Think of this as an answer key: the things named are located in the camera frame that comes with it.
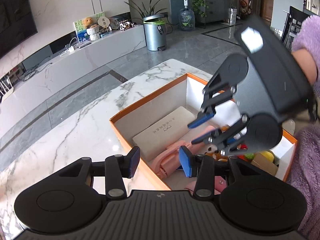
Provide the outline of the person right hand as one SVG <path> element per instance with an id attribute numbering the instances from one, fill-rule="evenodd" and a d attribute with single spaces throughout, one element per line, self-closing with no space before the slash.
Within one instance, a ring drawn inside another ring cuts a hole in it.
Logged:
<path id="1" fill-rule="evenodd" d="M 309 83 L 314 85 L 317 81 L 318 70 L 312 55 L 306 49 L 299 49 L 291 54 L 306 75 Z"/>

